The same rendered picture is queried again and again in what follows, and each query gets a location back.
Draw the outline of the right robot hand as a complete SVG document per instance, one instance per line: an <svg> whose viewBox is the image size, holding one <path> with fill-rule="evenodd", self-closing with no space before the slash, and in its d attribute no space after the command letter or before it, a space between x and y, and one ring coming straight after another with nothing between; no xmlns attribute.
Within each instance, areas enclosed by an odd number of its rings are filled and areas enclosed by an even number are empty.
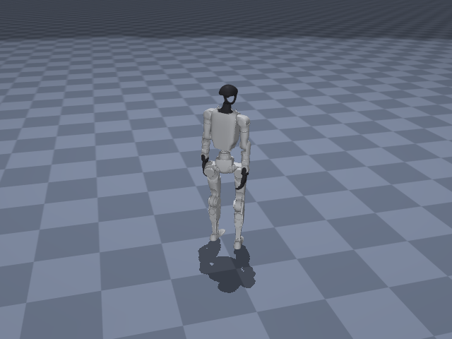
<svg viewBox="0 0 452 339"><path fill-rule="evenodd" d="M240 184L240 186L238 186L238 188L235 188L236 190L239 190L239 189L243 188L243 186L246 183L246 178L247 178L247 175L249 175L249 172L246 173L246 168L244 167L244 168L242 168L241 174L242 174L241 184Z"/></svg>

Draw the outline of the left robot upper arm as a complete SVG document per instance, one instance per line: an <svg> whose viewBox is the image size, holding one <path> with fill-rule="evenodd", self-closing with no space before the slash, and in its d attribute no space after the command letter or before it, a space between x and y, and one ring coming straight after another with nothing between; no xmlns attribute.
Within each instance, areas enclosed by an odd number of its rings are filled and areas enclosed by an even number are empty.
<svg viewBox="0 0 452 339"><path fill-rule="evenodd" d="M210 108L207 109L204 113L203 113L203 117L204 117L204 123L203 123L203 129L204 129L204 134L203 134L203 138L206 140L211 140L211 114L212 111L214 110L214 108Z"/></svg>

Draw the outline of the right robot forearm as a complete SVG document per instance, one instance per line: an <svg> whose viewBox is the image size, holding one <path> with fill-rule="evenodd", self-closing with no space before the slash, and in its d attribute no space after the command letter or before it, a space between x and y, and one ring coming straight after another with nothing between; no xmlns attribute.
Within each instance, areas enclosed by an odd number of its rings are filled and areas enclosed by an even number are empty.
<svg viewBox="0 0 452 339"><path fill-rule="evenodd" d="M246 145L246 150L241 151L242 155L242 168L246 168L246 173L250 170L249 168L249 155L250 155L250 149L251 149L251 142L248 142ZM242 171L241 168L241 171Z"/></svg>

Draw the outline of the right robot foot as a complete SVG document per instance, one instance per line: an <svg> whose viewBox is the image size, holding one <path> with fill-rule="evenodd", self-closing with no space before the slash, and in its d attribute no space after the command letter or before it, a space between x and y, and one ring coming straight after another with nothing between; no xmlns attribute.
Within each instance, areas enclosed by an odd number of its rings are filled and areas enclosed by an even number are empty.
<svg viewBox="0 0 452 339"><path fill-rule="evenodd" d="M236 238L235 238L234 249L240 249L241 246L242 246L243 241L244 241L243 236L241 236L241 241L240 242L239 242L239 239L237 239L237 241L236 241Z"/></svg>

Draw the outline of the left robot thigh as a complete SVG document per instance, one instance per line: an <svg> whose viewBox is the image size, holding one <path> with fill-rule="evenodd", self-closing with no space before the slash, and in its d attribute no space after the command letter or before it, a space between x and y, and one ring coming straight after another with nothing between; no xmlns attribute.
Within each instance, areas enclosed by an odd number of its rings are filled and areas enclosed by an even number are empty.
<svg viewBox="0 0 452 339"><path fill-rule="evenodd" d="M221 178L220 173L215 171L215 161L208 161L206 163L204 173L208 178L208 184L212 195L210 198L210 206L214 208L218 207L221 204Z"/></svg>

